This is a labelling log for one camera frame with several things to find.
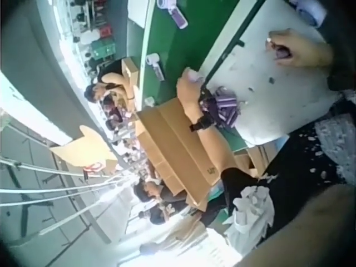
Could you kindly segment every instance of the hand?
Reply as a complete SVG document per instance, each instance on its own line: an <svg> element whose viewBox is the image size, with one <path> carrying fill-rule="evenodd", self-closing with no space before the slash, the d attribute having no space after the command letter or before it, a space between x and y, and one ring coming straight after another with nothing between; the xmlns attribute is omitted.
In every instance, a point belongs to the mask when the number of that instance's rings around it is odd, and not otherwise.
<svg viewBox="0 0 356 267"><path fill-rule="evenodd" d="M291 57L276 59L276 63L294 67L325 67L332 64L333 51L326 43L314 43L292 29L269 32L271 42L266 42L267 50L275 46L285 46Z"/></svg>
<svg viewBox="0 0 356 267"><path fill-rule="evenodd" d="M201 82L191 82L189 80L190 68L186 68L182 76L177 81L177 97L181 102L185 113L190 112L191 109L199 109L199 97Z"/></svg>

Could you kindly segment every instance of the green container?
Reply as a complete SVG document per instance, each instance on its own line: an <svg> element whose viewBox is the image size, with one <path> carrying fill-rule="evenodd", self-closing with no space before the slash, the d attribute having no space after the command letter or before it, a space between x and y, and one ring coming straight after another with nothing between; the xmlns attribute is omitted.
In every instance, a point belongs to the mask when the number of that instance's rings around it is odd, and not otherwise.
<svg viewBox="0 0 356 267"><path fill-rule="evenodd" d="M93 58L99 60L116 53L115 42L111 37L102 38L91 43Z"/></svg>

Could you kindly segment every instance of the white debris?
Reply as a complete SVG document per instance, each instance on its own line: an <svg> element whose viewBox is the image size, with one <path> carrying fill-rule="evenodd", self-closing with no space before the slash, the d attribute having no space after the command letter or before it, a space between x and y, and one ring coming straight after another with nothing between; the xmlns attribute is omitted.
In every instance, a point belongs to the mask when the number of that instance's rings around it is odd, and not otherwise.
<svg viewBox="0 0 356 267"><path fill-rule="evenodd" d="M320 177L322 179L325 179L327 177L327 172L326 171L322 171L322 173L320 174Z"/></svg>
<svg viewBox="0 0 356 267"><path fill-rule="evenodd" d="M337 166L337 174L355 185L356 132L349 114L343 114L315 124L321 150Z"/></svg>
<svg viewBox="0 0 356 267"><path fill-rule="evenodd" d="M276 175L269 175L268 173L265 173L261 179L266 179L267 180L267 184L269 184L272 180L276 179L278 177L278 174Z"/></svg>

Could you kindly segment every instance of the purple object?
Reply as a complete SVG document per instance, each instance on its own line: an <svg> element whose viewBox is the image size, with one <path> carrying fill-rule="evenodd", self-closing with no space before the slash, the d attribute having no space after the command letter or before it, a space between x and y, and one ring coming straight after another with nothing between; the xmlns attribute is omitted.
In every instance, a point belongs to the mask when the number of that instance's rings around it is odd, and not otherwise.
<svg viewBox="0 0 356 267"><path fill-rule="evenodd" d="M168 9L169 14L173 18L174 22L177 24L179 29L184 29L188 26L188 21L185 19L183 14L177 7Z"/></svg>
<svg viewBox="0 0 356 267"><path fill-rule="evenodd" d="M285 46L276 46L275 49L276 49L276 56L277 56L278 59L292 57L292 54L290 53L290 50Z"/></svg>
<svg viewBox="0 0 356 267"><path fill-rule="evenodd" d="M223 87L219 87L212 96L206 96L200 101L200 106L213 117L220 128L232 128L240 114L236 96Z"/></svg>

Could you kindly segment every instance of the green workbench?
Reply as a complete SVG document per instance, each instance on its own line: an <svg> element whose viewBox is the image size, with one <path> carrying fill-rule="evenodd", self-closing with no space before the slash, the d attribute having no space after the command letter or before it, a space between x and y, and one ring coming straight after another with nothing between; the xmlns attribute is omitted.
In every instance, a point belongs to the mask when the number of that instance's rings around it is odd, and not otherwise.
<svg viewBox="0 0 356 267"><path fill-rule="evenodd" d="M176 82L185 67L199 70L215 40L239 0L178 0L189 25L178 29L166 10L149 4L146 28L128 23L128 56L140 65L142 100L153 97L159 105L176 96ZM153 69L145 66L146 55L158 53L165 81L160 82ZM233 151L246 148L237 131L222 131Z"/></svg>

